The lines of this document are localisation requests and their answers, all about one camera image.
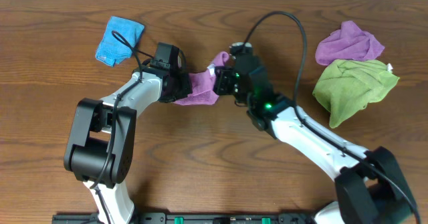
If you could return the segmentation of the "pink purple cloth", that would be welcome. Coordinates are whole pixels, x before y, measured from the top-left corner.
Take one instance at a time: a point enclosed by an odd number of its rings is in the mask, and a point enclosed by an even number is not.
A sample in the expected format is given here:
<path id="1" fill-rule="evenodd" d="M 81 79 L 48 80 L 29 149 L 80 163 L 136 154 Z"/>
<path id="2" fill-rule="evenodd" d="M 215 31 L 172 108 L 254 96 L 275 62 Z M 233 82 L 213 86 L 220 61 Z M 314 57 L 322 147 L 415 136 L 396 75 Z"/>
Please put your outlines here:
<path id="1" fill-rule="evenodd" d="M 214 105 L 219 96 L 213 91 L 216 76 L 215 68 L 223 67 L 229 60 L 229 54 L 225 51 L 218 53 L 204 72 L 189 74 L 192 83 L 192 93 L 186 98 L 175 101 L 181 106 Z"/>

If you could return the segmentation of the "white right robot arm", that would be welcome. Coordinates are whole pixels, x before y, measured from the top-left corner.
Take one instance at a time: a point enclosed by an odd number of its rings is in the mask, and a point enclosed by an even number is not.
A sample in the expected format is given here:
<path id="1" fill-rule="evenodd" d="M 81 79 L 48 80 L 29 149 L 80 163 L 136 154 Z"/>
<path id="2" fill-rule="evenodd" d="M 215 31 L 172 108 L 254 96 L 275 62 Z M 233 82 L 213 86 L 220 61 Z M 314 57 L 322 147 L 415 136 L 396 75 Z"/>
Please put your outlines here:
<path id="1" fill-rule="evenodd" d="M 215 68 L 214 91 L 247 108 L 260 131 L 293 146 L 334 182 L 337 200 L 314 214 L 313 223 L 401 223 L 421 218 L 392 152 L 368 150 L 331 132 L 295 101 L 274 92 L 261 60 L 248 43 L 229 48 L 234 65 Z"/>

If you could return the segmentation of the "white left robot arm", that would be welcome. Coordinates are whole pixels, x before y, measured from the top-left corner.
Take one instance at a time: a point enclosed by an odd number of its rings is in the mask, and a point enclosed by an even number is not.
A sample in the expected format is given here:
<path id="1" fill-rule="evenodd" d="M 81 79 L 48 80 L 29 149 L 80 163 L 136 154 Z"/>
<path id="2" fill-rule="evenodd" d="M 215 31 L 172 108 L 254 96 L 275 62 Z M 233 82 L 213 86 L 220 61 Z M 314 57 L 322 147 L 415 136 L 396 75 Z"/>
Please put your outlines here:
<path id="1" fill-rule="evenodd" d="M 125 178 L 130 170 L 137 118 L 155 102 L 175 102 L 192 92 L 181 49 L 159 43 L 155 55 L 129 81 L 99 100 L 79 101 L 64 167 L 91 192 L 98 223 L 139 223 Z"/>

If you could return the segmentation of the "folded blue cloth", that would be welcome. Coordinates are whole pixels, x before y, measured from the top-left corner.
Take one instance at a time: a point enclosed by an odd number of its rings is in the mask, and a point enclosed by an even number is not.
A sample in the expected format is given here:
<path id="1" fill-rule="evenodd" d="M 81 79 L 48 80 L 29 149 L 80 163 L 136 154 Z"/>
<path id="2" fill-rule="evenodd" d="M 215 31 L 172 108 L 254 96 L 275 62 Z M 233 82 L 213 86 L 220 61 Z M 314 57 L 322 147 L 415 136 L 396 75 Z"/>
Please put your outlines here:
<path id="1" fill-rule="evenodd" d="M 132 55 L 131 49 L 120 42 L 122 39 L 114 37 L 114 31 L 124 37 L 132 47 L 135 47 L 144 31 L 144 25 L 121 17 L 112 16 L 110 18 L 95 53 L 98 61 L 110 67 L 120 64 Z"/>

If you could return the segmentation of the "crumpled green cloth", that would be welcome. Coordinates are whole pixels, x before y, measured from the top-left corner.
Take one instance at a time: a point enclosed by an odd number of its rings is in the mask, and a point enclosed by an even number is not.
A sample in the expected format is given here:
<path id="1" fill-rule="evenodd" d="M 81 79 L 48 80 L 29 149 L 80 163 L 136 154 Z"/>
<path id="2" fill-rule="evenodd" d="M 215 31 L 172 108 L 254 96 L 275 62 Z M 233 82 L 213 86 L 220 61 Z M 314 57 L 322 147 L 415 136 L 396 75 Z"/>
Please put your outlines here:
<path id="1" fill-rule="evenodd" d="M 391 64 L 334 60 L 322 72 L 312 95 L 329 111 L 329 127 L 336 128 L 368 104 L 382 101 L 399 80 Z"/>

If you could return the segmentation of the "crumpled purple cloth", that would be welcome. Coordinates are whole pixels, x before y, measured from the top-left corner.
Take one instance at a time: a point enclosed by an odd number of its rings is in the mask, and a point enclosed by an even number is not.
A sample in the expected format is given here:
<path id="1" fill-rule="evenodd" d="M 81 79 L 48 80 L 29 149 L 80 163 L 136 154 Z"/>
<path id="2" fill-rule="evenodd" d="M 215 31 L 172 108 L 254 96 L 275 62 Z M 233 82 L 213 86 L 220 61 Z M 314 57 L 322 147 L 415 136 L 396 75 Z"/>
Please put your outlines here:
<path id="1" fill-rule="evenodd" d="M 335 60 L 375 60 L 384 49 L 373 34 L 362 30 L 353 21 L 343 21 L 340 29 L 318 44 L 315 60 L 321 66 L 328 66 Z"/>

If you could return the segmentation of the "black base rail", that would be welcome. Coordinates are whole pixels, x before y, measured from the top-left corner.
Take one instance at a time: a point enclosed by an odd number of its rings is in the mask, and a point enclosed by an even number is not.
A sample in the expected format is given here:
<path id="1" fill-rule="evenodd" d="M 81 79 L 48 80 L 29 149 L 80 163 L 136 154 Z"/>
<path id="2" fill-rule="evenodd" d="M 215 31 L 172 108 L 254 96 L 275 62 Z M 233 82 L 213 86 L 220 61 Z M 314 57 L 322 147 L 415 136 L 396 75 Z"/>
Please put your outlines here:
<path id="1" fill-rule="evenodd" d="M 134 224 L 311 224 L 314 218 L 306 213 L 270 214 L 171 214 L 171 213 L 109 213 L 57 214 L 52 223 L 134 223 Z"/>

